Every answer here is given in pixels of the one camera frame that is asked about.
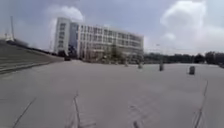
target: white building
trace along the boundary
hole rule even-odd
[[[124,55],[142,55],[143,36],[103,26],[91,26],[58,18],[54,52],[84,58],[100,58],[110,52],[112,46]]]

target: steps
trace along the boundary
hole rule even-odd
[[[0,40],[0,73],[58,61],[62,59]]]

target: bollard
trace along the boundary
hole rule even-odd
[[[190,66],[190,68],[189,68],[189,74],[190,75],[195,75],[195,66]]]
[[[140,128],[139,125],[138,125],[138,122],[137,122],[137,121],[134,121],[134,122],[133,122],[133,127],[134,127],[134,128]]]
[[[143,68],[142,63],[139,63],[138,64],[138,69],[142,69],[142,68]]]
[[[125,67],[128,67],[128,62],[125,61],[125,62],[124,62],[124,65],[125,65]]]
[[[160,63],[159,64],[159,71],[163,71],[164,70],[164,64],[163,63]]]

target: paved plaza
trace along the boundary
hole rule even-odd
[[[203,128],[224,127],[224,70],[187,64],[88,64],[61,62],[0,76],[0,128],[11,128],[30,105],[16,128],[64,128],[73,120],[73,97],[83,126],[93,128],[193,128],[208,92]]]

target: sky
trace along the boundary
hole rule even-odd
[[[52,49],[57,17],[144,36],[145,52],[224,52],[223,0],[1,0],[0,36]]]

